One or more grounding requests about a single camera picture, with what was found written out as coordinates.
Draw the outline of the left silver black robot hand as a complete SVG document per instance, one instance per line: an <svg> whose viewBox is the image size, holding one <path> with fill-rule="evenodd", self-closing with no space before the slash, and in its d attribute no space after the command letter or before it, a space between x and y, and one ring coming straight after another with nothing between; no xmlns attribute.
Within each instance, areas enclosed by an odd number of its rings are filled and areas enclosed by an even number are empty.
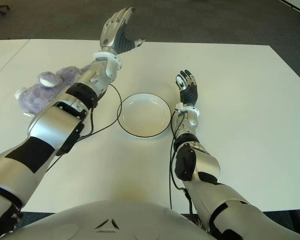
<svg viewBox="0 0 300 240"><path fill-rule="evenodd" d="M145 42L141 38L131 40L126 36L126 27L135 10L134 7L122 8L105 22L99 41L102 52L119 55L140 47Z"/></svg>

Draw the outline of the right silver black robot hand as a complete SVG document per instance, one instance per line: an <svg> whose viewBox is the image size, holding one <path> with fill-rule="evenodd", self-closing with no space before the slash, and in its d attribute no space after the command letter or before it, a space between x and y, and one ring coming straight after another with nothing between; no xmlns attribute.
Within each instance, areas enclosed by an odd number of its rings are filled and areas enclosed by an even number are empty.
<svg viewBox="0 0 300 240"><path fill-rule="evenodd" d="M187 69L181 70L175 77L179 88L180 101L184 105L195 106L198 99L198 88L195 77Z"/></svg>

